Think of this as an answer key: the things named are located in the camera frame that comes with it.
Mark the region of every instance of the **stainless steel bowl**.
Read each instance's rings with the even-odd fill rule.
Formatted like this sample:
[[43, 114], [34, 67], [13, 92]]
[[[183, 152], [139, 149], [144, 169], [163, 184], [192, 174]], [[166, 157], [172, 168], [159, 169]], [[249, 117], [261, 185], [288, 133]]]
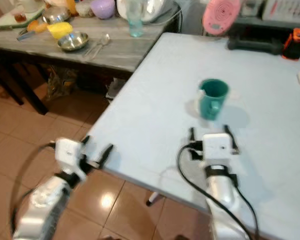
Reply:
[[65, 22], [71, 17], [71, 13], [65, 6], [53, 6], [42, 14], [42, 20], [47, 24]]
[[58, 46], [64, 51], [75, 51], [83, 48], [89, 41], [88, 34], [75, 31], [65, 35], [58, 41]]

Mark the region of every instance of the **purple container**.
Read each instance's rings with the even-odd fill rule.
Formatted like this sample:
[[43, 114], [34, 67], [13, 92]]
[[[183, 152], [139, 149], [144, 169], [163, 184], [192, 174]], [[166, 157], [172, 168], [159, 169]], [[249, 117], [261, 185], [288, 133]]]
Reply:
[[99, 19], [109, 19], [115, 14], [115, 0], [94, 0], [90, 6], [94, 15]]

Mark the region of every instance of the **teal ceramic mug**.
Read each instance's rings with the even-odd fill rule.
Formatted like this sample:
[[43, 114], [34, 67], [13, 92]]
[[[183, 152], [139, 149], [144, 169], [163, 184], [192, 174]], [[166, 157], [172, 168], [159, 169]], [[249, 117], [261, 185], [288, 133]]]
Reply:
[[229, 86], [219, 79], [207, 79], [199, 85], [198, 111], [206, 120], [215, 120], [227, 98]]

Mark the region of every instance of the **white table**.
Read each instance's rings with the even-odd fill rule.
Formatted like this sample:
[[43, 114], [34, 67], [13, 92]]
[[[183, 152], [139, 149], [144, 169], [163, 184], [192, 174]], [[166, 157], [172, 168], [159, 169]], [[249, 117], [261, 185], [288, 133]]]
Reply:
[[[96, 142], [90, 157], [112, 143], [108, 171], [205, 209], [205, 198], [179, 176], [176, 154], [190, 127], [202, 136], [228, 124], [242, 152], [233, 157], [232, 171], [257, 212], [261, 233], [300, 240], [300, 61], [225, 46], [225, 39], [164, 33], [90, 130]], [[193, 107], [206, 78], [231, 88], [215, 122], [200, 119]], [[205, 186], [198, 162], [183, 167]], [[242, 217], [254, 226], [247, 208]]]

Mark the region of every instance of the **gray wooden tabletop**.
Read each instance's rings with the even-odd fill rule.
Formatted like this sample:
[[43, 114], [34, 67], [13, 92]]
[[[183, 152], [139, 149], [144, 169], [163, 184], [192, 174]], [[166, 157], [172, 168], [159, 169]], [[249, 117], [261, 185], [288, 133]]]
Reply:
[[[144, 34], [141, 37], [131, 37], [129, 35], [128, 22], [120, 17], [113, 17], [107, 20], [100, 20], [96, 17], [75, 17], [70, 21], [73, 30], [87, 33], [90, 38], [88, 45], [76, 52], [67, 53], [62, 51], [57, 45], [57, 40], [48, 31], [22, 41], [17, 41], [18, 33], [21, 29], [0, 31], [0, 49], [64, 59], [133, 73], [158, 40], [166, 26], [171, 22], [166, 21], [176, 11], [177, 6], [160, 17], [156, 21], [156, 24], [144, 25]], [[95, 59], [89, 60], [88, 57], [83, 58], [83, 53], [87, 51], [88, 47], [99, 41], [104, 34], [109, 34], [111, 38], [109, 45], [104, 46]]]

